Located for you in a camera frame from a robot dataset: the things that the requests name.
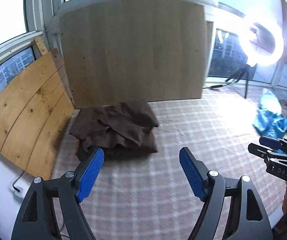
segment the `blue plastic bag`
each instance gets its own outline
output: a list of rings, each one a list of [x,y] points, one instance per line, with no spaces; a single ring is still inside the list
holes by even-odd
[[[259,102],[254,127],[260,135],[283,138],[287,130],[287,118],[282,117],[282,107],[278,98],[268,90]]]

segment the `ring light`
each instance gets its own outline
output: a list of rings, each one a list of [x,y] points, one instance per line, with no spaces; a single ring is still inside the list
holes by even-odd
[[[249,29],[253,25],[253,23],[256,22],[265,27],[274,36],[275,49],[274,52],[269,56],[260,55],[253,50],[250,44],[251,31]],[[256,62],[261,65],[271,65],[277,62],[281,58],[284,50],[282,30],[274,20],[264,15],[247,15],[244,18],[244,25],[241,27],[239,41],[243,51],[248,56],[249,62]]]

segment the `cable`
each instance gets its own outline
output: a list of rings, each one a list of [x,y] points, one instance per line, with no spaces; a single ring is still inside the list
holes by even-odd
[[[19,190],[18,188],[16,188],[16,187],[14,186],[14,184],[18,181],[18,179],[21,178],[21,176],[24,174],[24,172],[25,172],[25,171],[23,171],[23,172],[20,174],[20,176],[12,183],[13,189],[14,189],[15,191],[17,191],[17,192],[20,192],[20,190]]]
[[[230,83],[228,83],[228,84],[225,84],[225,85],[223,85],[223,84],[221,84],[221,85],[213,85],[213,86],[211,86],[211,87],[205,87],[205,88],[202,88],[202,89],[206,89],[206,88],[210,88],[210,89],[222,88],[222,87],[225,87],[225,86],[230,85],[231,83],[232,83],[232,82],[230,82]]]
[[[66,237],[66,238],[68,238],[68,239],[70,239],[70,237],[67,236],[67,235],[63,235],[63,234],[60,234],[60,235]]]

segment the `white wall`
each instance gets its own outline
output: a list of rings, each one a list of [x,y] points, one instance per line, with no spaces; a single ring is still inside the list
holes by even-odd
[[[12,183],[22,170],[2,157],[0,154],[0,237],[10,240],[14,222],[16,220],[22,200],[14,196]],[[33,178],[27,173],[15,184],[28,190]]]

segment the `plywood board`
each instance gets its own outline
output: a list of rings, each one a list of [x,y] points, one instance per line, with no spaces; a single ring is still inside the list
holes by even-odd
[[[201,97],[207,44],[202,5],[108,1],[64,14],[60,28],[76,108]]]
[[[70,98],[70,101],[74,105],[73,97],[72,97],[72,94],[70,91],[70,86],[69,86],[69,82],[68,82],[68,78],[67,78],[65,65],[63,65],[60,69],[58,69],[58,74],[60,76],[61,82],[63,83],[63,87],[64,87],[68,97]]]
[[[27,167],[27,172],[50,179],[53,163],[74,107],[64,93],[43,127]]]
[[[41,37],[37,37],[37,38],[34,39],[34,41],[35,41],[35,43],[36,43],[36,45],[38,47],[38,50],[39,50],[40,54],[42,56],[45,55],[48,52],[48,50],[47,50],[47,48],[45,46],[45,43],[43,42],[42,38]]]
[[[37,138],[64,88],[54,73],[23,109],[7,136],[1,154],[25,170]]]
[[[0,92],[0,150],[22,110],[45,82],[63,65],[58,50],[39,58]]]

